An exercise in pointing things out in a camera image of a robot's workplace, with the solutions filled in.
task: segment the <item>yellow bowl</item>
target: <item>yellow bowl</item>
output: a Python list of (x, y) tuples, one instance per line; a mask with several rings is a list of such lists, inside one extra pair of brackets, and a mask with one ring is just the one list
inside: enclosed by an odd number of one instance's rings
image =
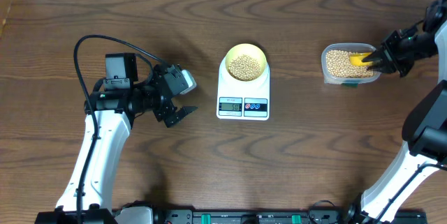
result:
[(235, 47), (232, 47), (230, 51), (228, 51), (228, 53), (225, 56), (225, 67), (228, 73), (230, 72), (228, 68), (230, 67), (231, 61), (237, 59), (238, 57), (244, 54), (257, 60), (257, 62), (261, 66), (261, 70), (259, 71), (259, 74), (256, 78), (261, 76), (261, 74), (265, 70), (265, 66), (267, 65), (267, 59), (265, 58), (264, 52), (260, 48), (248, 43), (236, 45)]

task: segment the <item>soybean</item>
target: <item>soybean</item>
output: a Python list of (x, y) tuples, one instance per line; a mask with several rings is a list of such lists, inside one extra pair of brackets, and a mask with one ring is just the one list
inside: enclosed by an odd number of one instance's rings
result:
[(362, 78), (374, 76), (373, 70), (368, 70), (367, 66), (353, 66), (349, 61), (349, 56), (355, 52), (343, 50), (330, 50), (326, 54), (326, 65), (329, 73), (335, 77)]
[(246, 54), (233, 59), (228, 70), (233, 77), (241, 81), (252, 81), (261, 75), (261, 65), (256, 59)]

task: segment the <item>yellow scoop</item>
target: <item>yellow scoop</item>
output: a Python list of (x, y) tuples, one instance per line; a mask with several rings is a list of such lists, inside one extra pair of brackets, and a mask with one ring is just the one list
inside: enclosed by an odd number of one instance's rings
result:
[(368, 57), (370, 54), (371, 54), (371, 52), (352, 54), (351, 56), (349, 56), (349, 61), (354, 66), (371, 66), (372, 62), (366, 62), (366, 63), (362, 62), (362, 60), (365, 57)]

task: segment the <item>clear plastic container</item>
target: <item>clear plastic container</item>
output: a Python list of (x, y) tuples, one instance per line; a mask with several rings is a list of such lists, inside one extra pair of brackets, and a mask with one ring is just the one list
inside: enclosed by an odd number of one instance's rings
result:
[(362, 77), (362, 78), (347, 78), (347, 77), (335, 77), (329, 73), (328, 65), (326, 63), (326, 54), (330, 50), (344, 50), (348, 52), (373, 52), (376, 50), (375, 47), (366, 43), (335, 43), (333, 45), (327, 46), (323, 53), (321, 54), (321, 66), (323, 67), (324, 82), (328, 84), (364, 84), (368, 82), (373, 82), (379, 78), (380, 73), (375, 72), (372, 77)]

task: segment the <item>wood grain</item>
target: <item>wood grain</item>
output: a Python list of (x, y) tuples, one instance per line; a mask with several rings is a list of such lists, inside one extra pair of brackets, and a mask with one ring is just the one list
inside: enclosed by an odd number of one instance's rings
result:
[[(0, 41), (0, 219), (32, 222), (50, 211), (73, 170), (84, 98), (73, 46), (89, 33), (115, 36), (193, 73), (198, 88), (179, 105), (199, 110), (166, 129), (135, 121), (119, 163), (113, 206), (134, 200), (200, 208), (297, 209), (327, 199), (346, 206), (370, 187), (401, 145), (407, 114), (435, 86), (437, 58), (408, 77), (357, 89), (323, 83), (321, 52), (332, 43), (378, 45), (423, 17), (434, 0), (14, 0)], [(271, 66), (266, 122), (215, 116), (217, 71), (242, 42)], [(104, 75), (104, 54), (127, 51), (86, 41), (87, 86)], [(147, 72), (139, 64), (143, 77)], [(406, 201), (444, 222), (446, 175)]]

